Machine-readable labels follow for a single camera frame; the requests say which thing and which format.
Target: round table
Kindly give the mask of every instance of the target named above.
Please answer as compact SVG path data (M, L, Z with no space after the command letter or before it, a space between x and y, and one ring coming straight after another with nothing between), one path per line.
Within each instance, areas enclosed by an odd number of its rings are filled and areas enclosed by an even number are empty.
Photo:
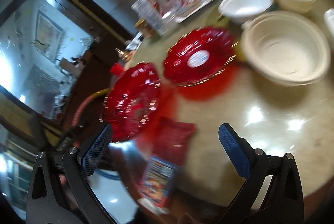
M233 61L220 75L192 87L176 87L163 76L163 59L182 35L206 25L226 25L226 20L217 22L221 1L213 1L158 40L144 40L137 50L130 66L142 61L154 63L162 78L162 95L157 115L147 129L129 142L110 147L117 170L131 196L138 200L136 186L153 149L158 118L195 123L197 132L171 196L170 213L158 216L143 210L160 223L176 223L185 212L200 222L212 223L244 182L218 140L218 127L228 122L253 148L268 155L291 152L295 156L307 219L320 205L334 176L333 67L321 81L297 87L273 84L242 61ZM318 0L305 16L320 27L334 47L323 20L331 7L334 0ZM227 28L238 40L240 28L232 24ZM261 205L269 182L267 176L254 209Z

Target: red bowl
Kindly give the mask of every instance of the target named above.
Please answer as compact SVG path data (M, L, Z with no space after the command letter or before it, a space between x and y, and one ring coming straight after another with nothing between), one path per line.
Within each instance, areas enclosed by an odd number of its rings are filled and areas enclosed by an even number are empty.
M159 94L160 81L152 63L139 63L125 71L104 103L102 120L113 128L111 141L126 141L146 126Z
M202 83L224 70L234 58L228 30L211 26L181 37L164 59L164 76L179 86Z

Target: round label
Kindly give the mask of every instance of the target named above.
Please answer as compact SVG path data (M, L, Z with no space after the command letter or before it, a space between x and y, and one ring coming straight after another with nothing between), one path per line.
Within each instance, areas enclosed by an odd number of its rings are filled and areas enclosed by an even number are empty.
M208 61L209 56L210 54L207 50L200 50L194 53L192 56L190 56L187 65L190 68L196 68L200 65L203 65L206 61Z

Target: white floor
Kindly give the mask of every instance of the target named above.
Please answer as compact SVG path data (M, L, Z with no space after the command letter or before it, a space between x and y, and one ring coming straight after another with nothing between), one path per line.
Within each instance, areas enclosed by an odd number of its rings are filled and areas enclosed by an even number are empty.
M106 171L117 175L117 172ZM89 185L107 212L119 223L129 223L137 211L138 205L128 194L121 181L107 179L94 173L89 177Z

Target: blue gripper pad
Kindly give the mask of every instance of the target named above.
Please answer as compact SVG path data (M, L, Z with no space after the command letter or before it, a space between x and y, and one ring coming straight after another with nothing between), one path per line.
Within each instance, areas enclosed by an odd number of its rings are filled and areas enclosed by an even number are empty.
M81 159L81 174L83 177L93 175L97 165L99 164L111 139L111 126L105 125L100 129L100 134L94 140L93 145L88 149Z
M220 125L218 130L219 141L223 145L239 176L248 179L251 175L250 160L233 137L231 131L233 131L233 129L227 129L225 124Z

